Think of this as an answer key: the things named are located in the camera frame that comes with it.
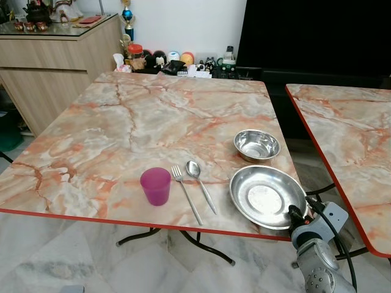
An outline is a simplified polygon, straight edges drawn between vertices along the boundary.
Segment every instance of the fork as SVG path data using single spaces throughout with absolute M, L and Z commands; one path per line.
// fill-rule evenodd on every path
M 190 204 L 191 209 L 193 210 L 193 213 L 194 213 L 194 215 L 195 215 L 195 217 L 196 217 L 196 219 L 198 221 L 198 224 L 199 225 L 203 225 L 201 217 L 200 217 L 200 214 L 198 213 L 198 211 L 196 209 L 196 206 L 194 206 L 193 201 L 191 200 L 190 196 L 188 195 L 188 193 L 187 193 L 187 191 L 185 189 L 185 186 L 182 183 L 183 176 L 182 176 L 181 170 L 179 169 L 179 166 L 178 165 L 173 166 L 171 168 L 171 170 L 172 170 L 172 175 L 174 176 L 174 179 L 176 181 L 178 181 L 182 185 L 183 191 L 185 192 L 186 197 L 188 198 L 189 204 Z

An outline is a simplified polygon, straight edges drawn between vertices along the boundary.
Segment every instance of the jar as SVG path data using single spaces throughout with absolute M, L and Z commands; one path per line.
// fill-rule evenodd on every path
M 142 57 L 142 46 L 137 44 L 130 44 L 128 46 L 129 59 L 138 59 Z

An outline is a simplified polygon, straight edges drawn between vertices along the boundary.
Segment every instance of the white wall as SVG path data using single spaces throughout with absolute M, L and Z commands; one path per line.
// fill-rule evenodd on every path
M 20 8 L 27 0 L 10 2 Z M 105 13 L 121 14 L 120 0 L 102 2 Z M 77 4 L 82 12 L 100 13 L 99 0 L 77 0 Z M 135 43 L 151 51 L 218 56 L 233 45 L 237 55 L 245 8 L 246 0 L 132 0 Z

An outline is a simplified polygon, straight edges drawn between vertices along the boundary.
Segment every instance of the trophy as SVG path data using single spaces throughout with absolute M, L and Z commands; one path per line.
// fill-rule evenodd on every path
M 125 6 L 125 8 L 122 11 L 121 21 L 125 25 L 125 33 L 130 36 L 130 39 L 133 42 L 134 40 L 133 23 L 136 17 L 132 14 L 132 11 L 130 11 L 129 9 L 130 0 L 121 0 L 121 2 Z

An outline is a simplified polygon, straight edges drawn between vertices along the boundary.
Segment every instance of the stainless steel plate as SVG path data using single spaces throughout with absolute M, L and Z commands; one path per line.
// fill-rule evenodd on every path
M 288 229 L 288 207 L 307 215 L 305 192 L 288 174 L 272 167 L 252 165 L 235 173 L 230 181 L 231 198 L 250 221 L 274 230 Z
M 259 163 L 280 153 L 280 143 L 267 132 L 247 129 L 233 138 L 233 144 L 246 161 Z

